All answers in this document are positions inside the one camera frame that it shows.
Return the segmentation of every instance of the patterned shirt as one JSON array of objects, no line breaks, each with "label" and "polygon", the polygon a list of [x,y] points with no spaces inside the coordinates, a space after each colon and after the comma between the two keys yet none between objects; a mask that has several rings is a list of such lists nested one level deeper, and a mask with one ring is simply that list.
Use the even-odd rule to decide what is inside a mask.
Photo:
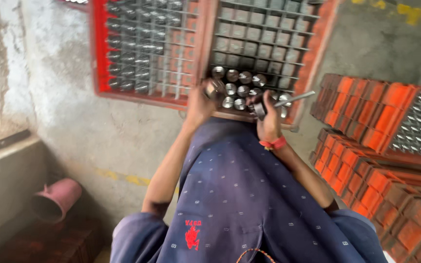
[{"label": "patterned shirt", "polygon": [[[387,262],[374,226],[350,210],[327,214],[252,126],[211,124],[190,146],[170,227],[149,213],[124,218],[113,233],[112,263],[232,263],[249,248],[281,263]],[[219,125],[238,134],[210,132]],[[241,262],[268,260],[251,251]]]}]

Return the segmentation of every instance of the metal grid divider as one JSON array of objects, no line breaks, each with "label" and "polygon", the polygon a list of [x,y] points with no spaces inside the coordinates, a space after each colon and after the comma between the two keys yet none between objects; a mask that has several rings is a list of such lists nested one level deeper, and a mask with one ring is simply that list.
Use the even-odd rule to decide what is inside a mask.
[{"label": "metal grid divider", "polygon": [[[188,0],[182,0],[183,1],[183,10],[187,10],[188,9]],[[186,22],[187,22],[187,20],[188,20],[188,15],[186,14],[186,13],[183,13],[182,14],[182,19],[181,19],[181,30],[180,30],[180,35],[181,35],[181,38],[180,38],[180,50],[181,50],[181,52],[180,52],[180,54],[179,54],[179,58],[182,58],[183,57],[183,53],[184,53],[184,48],[183,48],[183,46],[185,46],[184,45],[184,39],[185,39],[185,33],[184,33],[184,30],[183,30],[183,27],[186,27],[187,25],[186,25]],[[177,77],[177,85],[178,85],[178,87],[176,88],[176,90],[175,90],[175,99],[178,99],[179,97],[180,97],[180,85],[181,85],[181,78],[182,78],[182,75],[181,75],[181,71],[182,71],[182,67],[183,67],[183,61],[182,60],[178,60],[178,73],[177,73],[177,75],[176,75],[176,77]]]},{"label": "metal grid divider", "polygon": [[[287,12],[287,11],[284,11],[284,10],[278,10],[278,12],[279,13],[284,13],[285,15],[287,15],[287,13],[291,13],[291,12]],[[226,18],[222,18],[222,17],[219,17],[219,19],[220,20],[225,20],[225,21],[234,21],[234,19],[226,19]],[[247,23],[249,25],[252,25],[252,26],[261,26],[260,24],[255,24],[255,23],[251,23],[251,22],[245,22],[245,23]],[[314,36],[314,33],[299,31],[299,30],[296,30],[296,29],[287,29],[287,28],[273,27],[273,26],[266,26],[266,27],[271,28],[271,29],[281,29],[281,30],[289,31],[289,32],[297,32],[297,33],[299,33],[301,35]]]},{"label": "metal grid divider", "polygon": [[[141,9],[142,8],[142,0],[138,0],[137,1],[137,8],[138,9]],[[136,12],[136,21],[137,21],[137,24],[136,24],[136,29],[137,29],[137,27],[140,27],[140,25],[141,25],[141,15],[138,14],[137,12]],[[140,69],[140,65],[139,65],[139,63],[137,63],[137,59],[139,58],[140,52],[141,52],[141,49],[139,47],[141,45],[140,43],[141,43],[141,33],[138,32],[138,30],[137,30],[136,31],[136,47],[135,47],[136,61],[134,63],[136,65],[136,67],[135,67],[135,75],[137,74],[137,72]],[[138,82],[140,82],[140,81],[136,78],[136,76],[134,76],[134,87],[137,86],[137,83]]]},{"label": "metal grid divider", "polygon": [[[220,51],[220,50],[215,50],[215,49],[213,49],[213,51],[214,52],[219,52],[219,53],[225,53],[225,54],[235,54],[235,53],[232,53],[230,51]],[[244,55],[244,54],[238,54],[238,55],[241,56],[241,57],[255,58],[254,56],[251,56],[251,55]],[[273,62],[287,63],[287,64],[296,65],[296,66],[304,66],[304,64],[302,64],[302,63],[289,63],[289,62],[285,62],[285,61],[277,60],[277,59],[273,59],[273,58],[261,58],[261,59],[268,60],[268,61],[273,61]],[[286,76],[286,75],[283,75],[283,76],[284,77],[287,77],[287,78],[298,79],[297,77],[291,77],[291,76]]]},{"label": "metal grid divider", "polygon": [[[151,10],[157,10],[155,7],[157,5],[156,1],[152,1],[152,9]],[[151,45],[155,47],[155,15],[151,15],[152,19],[151,19]],[[153,72],[154,72],[154,63],[155,63],[155,56],[154,56],[154,51],[152,51],[150,53],[150,58],[149,58],[149,96],[152,95],[153,91],[155,90],[155,87],[152,85],[153,83]]]},{"label": "metal grid divider", "polygon": [[[167,2],[167,9],[170,9],[170,2]],[[169,19],[167,18],[165,20],[165,26],[169,25]],[[168,42],[170,38],[170,33],[169,31],[165,30],[165,41]],[[166,56],[163,60],[163,71],[161,72],[162,75],[162,98],[165,97],[166,93],[167,93],[167,83],[168,83],[168,64],[170,63],[170,59],[172,58],[172,50],[171,50],[171,46],[170,46],[170,56]]]},{"label": "metal grid divider", "polygon": [[[235,20],[227,20],[227,21],[242,23],[242,22],[235,21]],[[226,38],[228,38],[228,36],[221,35],[221,34],[214,34],[214,35],[216,35],[218,37],[226,37]],[[239,40],[244,40],[245,39],[245,38],[238,38],[238,37],[232,37],[232,38],[239,39]],[[253,39],[251,39],[250,41],[253,41],[253,42],[256,42],[256,43],[259,43],[259,44],[269,44],[270,45],[270,42],[264,42],[264,41],[261,41],[261,40],[253,40]],[[304,47],[294,47],[294,46],[291,46],[291,45],[278,45],[278,46],[285,47],[285,48],[299,49],[301,51],[309,51],[308,48],[304,48]]]}]

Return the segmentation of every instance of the metal tool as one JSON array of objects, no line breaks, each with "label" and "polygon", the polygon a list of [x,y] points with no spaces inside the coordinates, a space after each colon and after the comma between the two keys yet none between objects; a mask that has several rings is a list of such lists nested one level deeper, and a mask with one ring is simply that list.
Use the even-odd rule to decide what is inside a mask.
[{"label": "metal tool", "polygon": [[[279,101],[276,104],[274,104],[274,108],[278,108],[280,106],[283,106],[286,103],[290,103],[290,102],[294,102],[294,101],[297,101],[297,100],[304,99],[304,98],[309,97],[309,96],[311,96],[315,93],[316,92],[314,92],[314,91],[309,91],[309,92],[303,93],[301,95],[292,97],[288,100]],[[267,114],[267,109],[266,109],[266,105],[264,105],[264,100],[262,99],[262,96],[259,96],[258,100],[257,100],[257,103],[254,103],[253,105],[254,105],[254,112],[252,114],[256,115],[255,118],[258,118],[261,121],[264,120],[264,118],[266,117],[266,114]]]}]

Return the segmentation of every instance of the concrete floor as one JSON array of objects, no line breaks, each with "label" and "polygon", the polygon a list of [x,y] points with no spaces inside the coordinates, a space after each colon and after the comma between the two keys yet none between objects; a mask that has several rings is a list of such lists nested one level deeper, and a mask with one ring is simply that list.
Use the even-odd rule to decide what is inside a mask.
[{"label": "concrete floor", "polygon": [[[407,23],[391,1],[341,6],[316,83],[338,73],[421,84],[421,17]],[[85,14],[53,0],[0,0],[0,132],[38,133],[53,175],[84,187],[75,209],[101,218],[107,233],[139,211],[181,124],[174,110],[95,96]],[[323,126],[305,111],[299,132],[284,134],[308,162]]]}]

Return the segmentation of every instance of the red embroidered logo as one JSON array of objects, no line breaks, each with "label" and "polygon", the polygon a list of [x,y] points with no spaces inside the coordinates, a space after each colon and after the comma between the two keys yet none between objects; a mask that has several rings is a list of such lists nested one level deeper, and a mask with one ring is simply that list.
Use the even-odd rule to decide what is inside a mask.
[{"label": "red embroidered logo", "polygon": [[196,246],[196,250],[199,247],[199,239],[197,238],[197,233],[199,233],[200,230],[196,230],[196,227],[193,225],[186,233],[184,233],[184,239],[186,240],[186,243],[188,244],[188,248],[191,249],[193,246]]}]

